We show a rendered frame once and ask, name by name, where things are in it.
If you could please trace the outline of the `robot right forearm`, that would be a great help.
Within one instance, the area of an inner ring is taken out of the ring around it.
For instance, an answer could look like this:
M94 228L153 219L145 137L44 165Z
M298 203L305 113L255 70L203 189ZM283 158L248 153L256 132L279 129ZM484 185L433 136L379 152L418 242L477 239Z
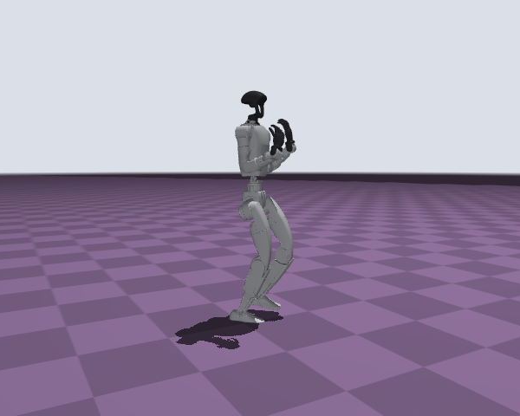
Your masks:
M241 169L244 173L260 171L263 169L263 167L279 160L282 156L283 153L279 149L276 149L276 153L274 155L270 155L269 151L258 158L254 158L252 161L244 162L241 165Z

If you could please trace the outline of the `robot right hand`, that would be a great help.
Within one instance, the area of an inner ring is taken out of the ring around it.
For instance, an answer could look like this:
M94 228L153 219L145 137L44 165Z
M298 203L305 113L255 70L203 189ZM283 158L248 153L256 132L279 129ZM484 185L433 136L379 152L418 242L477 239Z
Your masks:
M275 128L275 132L274 132L273 129L269 127L269 130L271 131L271 134L273 136L273 143L274 143L274 146L271 147L270 155L274 155L276 153L276 149L279 149L281 152L283 151L282 146L284 143L285 135L284 135L283 131L280 129L280 127L275 126L275 125L270 125L270 126Z

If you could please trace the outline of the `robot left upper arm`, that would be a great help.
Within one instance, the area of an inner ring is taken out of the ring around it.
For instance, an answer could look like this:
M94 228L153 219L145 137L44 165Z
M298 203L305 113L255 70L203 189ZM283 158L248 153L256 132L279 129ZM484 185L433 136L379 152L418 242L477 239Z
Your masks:
M269 130L267 130L267 131L268 131L268 134L269 134L269 139L270 139L270 132L269 132ZM270 149L269 149L269 151L270 151ZM274 166L273 166L272 164L269 164L269 165L268 165L268 171L267 171L267 173L270 173L270 172L272 172L272 171L273 171L273 169L274 169Z

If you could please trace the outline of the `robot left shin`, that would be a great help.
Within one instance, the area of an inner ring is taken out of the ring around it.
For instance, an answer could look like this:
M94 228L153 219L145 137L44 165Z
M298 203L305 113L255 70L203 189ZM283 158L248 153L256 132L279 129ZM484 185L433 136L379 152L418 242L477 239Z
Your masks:
M283 274L288 269L288 267L292 264L293 261L294 261L294 258L292 259L292 261L290 263L289 262L279 263L276 259L271 261L270 266L267 269L265 274L267 274L268 270L270 270L270 272L267 275L262 288L260 289L259 293L257 294L258 297L256 296L256 298L259 298L261 296L259 299L262 299L270 291L270 289L280 280L280 278L283 276Z

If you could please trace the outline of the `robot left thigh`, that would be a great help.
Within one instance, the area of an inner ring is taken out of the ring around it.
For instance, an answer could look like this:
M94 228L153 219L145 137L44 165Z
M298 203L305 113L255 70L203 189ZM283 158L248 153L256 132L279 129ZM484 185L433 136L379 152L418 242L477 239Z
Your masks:
M265 215L269 214L267 219L270 228L281 243L281 246L276 250L275 258L279 263L287 263L293 257L293 239L287 218L276 201L270 196L266 197L263 211Z

